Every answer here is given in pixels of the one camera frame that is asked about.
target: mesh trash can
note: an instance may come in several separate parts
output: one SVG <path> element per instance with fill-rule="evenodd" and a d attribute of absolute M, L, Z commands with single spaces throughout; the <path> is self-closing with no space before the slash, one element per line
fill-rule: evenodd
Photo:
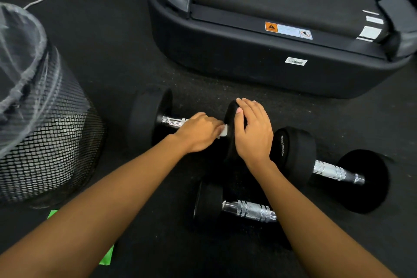
<path fill-rule="evenodd" d="M 0 3 L 0 204 L 64 200 L 91 177 L 104 137 L 39 20 Z"/>

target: dumbbell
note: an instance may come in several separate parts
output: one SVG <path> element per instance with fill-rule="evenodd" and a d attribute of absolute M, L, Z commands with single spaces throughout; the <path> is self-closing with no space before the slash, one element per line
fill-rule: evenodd
<path fill-rule="evenodd" d="M 335 180 L 331 185 L 349 210 L 368 213 L 379 207 L 389 191 L 389 159 L 366 149 L 344 155 L 336 165 L 316 159 L 316 143 L 307 131 L 285 127 L 274 133 L 270 159 L 297 188 L 312 174 Z"/>
<path fill-rule="evenodd" d="M 159 142 L 170 127 L 179 129 L 188 119 L 172 117 L 172 91 L 162 85 L 147 85 L 134 98 L 128 123 L 127 142 L 134 154 L 141 154 Z M 237 103 L 232 101 L 224 117 L 225 128 L 219 137 L 227 140 L 227 157 L 238 157 L 234 147 L 234 115 Z"/>
<path fill-rule="evenodd" d="M 212 224 L 222 212 L 258 222 L 276 222 L 275 212 L 270 207 L 257 203 L 237 200 L 223 200 L 222 186 L 201 182 L 194 207 L 194 219 L 199 225 Z"/>

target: gym floor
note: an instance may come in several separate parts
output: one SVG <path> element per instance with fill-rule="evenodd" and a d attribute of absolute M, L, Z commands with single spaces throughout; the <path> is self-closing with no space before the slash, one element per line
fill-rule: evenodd
<path fill-rule="evenodd" d="M 24 6 L 34 0 L 1 1 Z M 45 0 L 29 10 L 44 24 L 108 124 L 91 183 L 129 160 L 126 121 L 133 95 L 144 84 L 170 86 L 174 112 L 183 117 L 205 111 L 222 119 L 236 97 L 255 99 L 264 105 L 274 129 L 291 125 L 312 133 L 319 159 L 336 163 L 348 151 L 364 148 L 396 162 L 387 201 L 368 215 L 344 209 L 317 178 L 304 192 L 394 273 L 415 276 L 416 59 L 361 97 L 327 99 L 217 79 L 178 66 L 154 44 L 146 0 Z M 111 265 L 98 266 L 92 277 L 305 277 L 278 225 L 226 217 L 212 231 L 193 226 L 197 186 L 206 173 L 218 171 L 215 154 L 191 154 L 181 160 L 117 241 Z M 230 196 L 255 197 L 257 185 L 247 173 L 225 169 L 224 174 L 234 176 L 239 185 Z M 0 253 L 46 219 L 49 211 L 1 207 Z"/>

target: dumbbell handle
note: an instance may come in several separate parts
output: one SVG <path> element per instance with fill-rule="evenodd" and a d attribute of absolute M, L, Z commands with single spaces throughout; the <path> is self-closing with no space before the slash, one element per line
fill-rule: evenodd
<path fill-rule="evenodd" d="M 314 164 L 313 173 L 327 178 L 351 182 L 356 185 L 363 185 L 365 183 L 365 177 L 361 174 L 350 172 L 339 166 L 316 160 Z"/>
<path fill-rule="evenodd" d="M 235 202 L 223 201 L 222 211 L 259 222 L 276 222 L 276 214 L 270 207 L 243 200 Z"/>
<path fill-rule="evenodd" d="M 178 119 L 178 118 L 171 118 L 168 116 L 162 116 L 162 121 L 161 123 L 167 127 L 172 127 L 174 129 L 179 129 L 180 127 L 182 127 L 182 125 L 187 122 L 189 119 L 186 118 L 182 118 L 182 119 Z M 224 126 L 224 130 L 220 133 L 219 137 L 223 137 L 227 135 L 227 124 Z"/>

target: green object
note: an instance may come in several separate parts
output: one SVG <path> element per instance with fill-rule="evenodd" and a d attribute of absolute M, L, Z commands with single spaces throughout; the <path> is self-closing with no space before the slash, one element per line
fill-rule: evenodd
<path fill-rule="evenodd" d="M 51 216 L 53 216 L 58 210 L 51 210 L 51 212 L 49 212 L 49 215 L 47 217 L 47 219 L 49 219 Z M 113 254 L 113 248 L 114 245 L 112 247 L 110 247 L 110 249 L 108 250 L 108 252 L 104 255 L 103 259 L 101 260 L 101 262 L 99 262 L 99 265 L 110 265 L 111 262 L 111 256 Z"/>

